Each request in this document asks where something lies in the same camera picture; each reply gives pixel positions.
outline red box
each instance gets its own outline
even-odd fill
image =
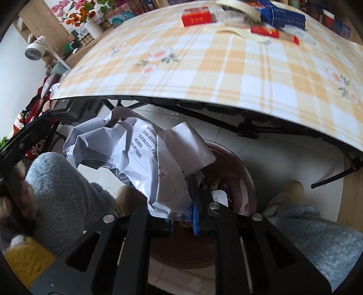
[[[181,17],[185,27],[212,23],[212,16],[208,7],[185,9]]]

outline metal bolt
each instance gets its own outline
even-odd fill
[[[212,210],[218,210],[220,208],[220,204],[217,203],[217,202],[212,202],[212,203],[209,203],[209,208],[212,209]]]
[[[252,219],[254,221],[262,221],[264,217],[260,213],[254,213],[252,214]]]
[[[108,215],[103,217],[103,222],[104,223],[111,223],[114,220],[115,220],[115,217],[112,214],[108,214]]]

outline white vase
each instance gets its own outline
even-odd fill
[[[85,23],[85,28],[88,30],[88,32],[90,32],[92,37],[95,39],[103,33],[103,30],[93,19]]]

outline yellow fuzzy fabric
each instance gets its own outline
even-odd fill
[[[56,259],[52,253],[30,237],[24,238],[21,245],[6,250],[4,257],[28,289],[34,280]]]

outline human hand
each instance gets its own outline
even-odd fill
[[[0,222],[4,223],[4,220],[13,211],[9,196],[12,197],[25,218],[29,221],[34,220],[37,214],[37,205],[33,188],[25,181],[25,165],[22,162],[14,167],[5,185],[7,189],[0,191]]]

